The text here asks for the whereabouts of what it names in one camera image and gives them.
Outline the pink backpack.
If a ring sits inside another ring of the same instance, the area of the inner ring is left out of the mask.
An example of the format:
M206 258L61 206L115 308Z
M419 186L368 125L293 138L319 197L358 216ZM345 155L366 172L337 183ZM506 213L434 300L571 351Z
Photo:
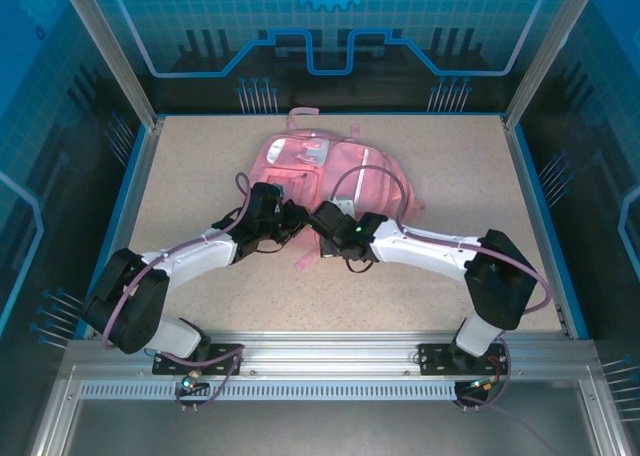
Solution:
M356 220L371 212L404 223L423 212L424 203L399 162L365 145L359 125L353 124L343 136L296 122L299 115L319 113L312 107L289 111L286 131L261 148L249 173L252 184L280 185L285 201L291 199L308 211L334 197L352 199Z

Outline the blue table edge strip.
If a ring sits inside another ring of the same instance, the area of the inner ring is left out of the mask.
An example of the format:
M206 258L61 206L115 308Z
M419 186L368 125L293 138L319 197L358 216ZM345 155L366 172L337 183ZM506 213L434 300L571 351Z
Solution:
M131 241L138 212L162 132L162 122L154 130L141 127L115 201L84 301L87 305L111 255Z
M542 263L553 290L554 304L573 339L591 337L557 237L526 138L519 124L508 132L512 158L525 198Z

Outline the blue printed acrylic panel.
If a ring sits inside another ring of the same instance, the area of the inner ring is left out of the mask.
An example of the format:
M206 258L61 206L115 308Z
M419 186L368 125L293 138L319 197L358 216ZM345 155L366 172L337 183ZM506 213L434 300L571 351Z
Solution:
M160 113L501 113L559 0L99 0Z

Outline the metal bottom tray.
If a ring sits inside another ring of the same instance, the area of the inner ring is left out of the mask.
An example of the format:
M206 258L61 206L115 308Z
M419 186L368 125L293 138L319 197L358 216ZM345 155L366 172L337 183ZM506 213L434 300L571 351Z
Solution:
M502 408L444 402L82 401L37 456L600 456L581 404L528 394Z

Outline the aluminium front rail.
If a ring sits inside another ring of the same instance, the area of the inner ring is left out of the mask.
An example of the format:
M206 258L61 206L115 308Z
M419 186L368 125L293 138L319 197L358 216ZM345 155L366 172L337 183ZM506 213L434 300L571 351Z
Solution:
M414 362L420 343L445 343L450 331L214 331L216 343L243 345L244 380L416 380ZM516 331L505 341L512 379L583 380L602 376L595 345L559 331ZM146 380L151 359L106 350L97 340L68 344L58 376L77 380Z

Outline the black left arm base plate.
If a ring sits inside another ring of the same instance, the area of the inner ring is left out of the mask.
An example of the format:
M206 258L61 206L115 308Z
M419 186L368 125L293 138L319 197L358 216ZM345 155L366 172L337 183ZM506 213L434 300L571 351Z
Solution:
M152 363L152 374L158 376L185 376L199 371L204 376L224 376L236 363L232 375L238 375L244 346L235 343L206 343L200 345L187 359L188 365L157 353Z

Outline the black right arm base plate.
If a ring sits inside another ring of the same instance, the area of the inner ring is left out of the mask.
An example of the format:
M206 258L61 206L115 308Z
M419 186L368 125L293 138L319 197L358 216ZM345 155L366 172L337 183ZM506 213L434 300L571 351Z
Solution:
M472 356L453 344L423 343L417 346L414 360L422 376L502 376L508 369L500 343L492 343L482 356Z

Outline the aluminium frame post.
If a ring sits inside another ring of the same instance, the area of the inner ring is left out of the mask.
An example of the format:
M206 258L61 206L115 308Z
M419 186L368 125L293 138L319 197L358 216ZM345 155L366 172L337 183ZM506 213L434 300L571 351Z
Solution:
M564 0L525 72L503 117L507 132L515 130L589 0Z
M155 131L158 117L96 0L69 0L136 116Z

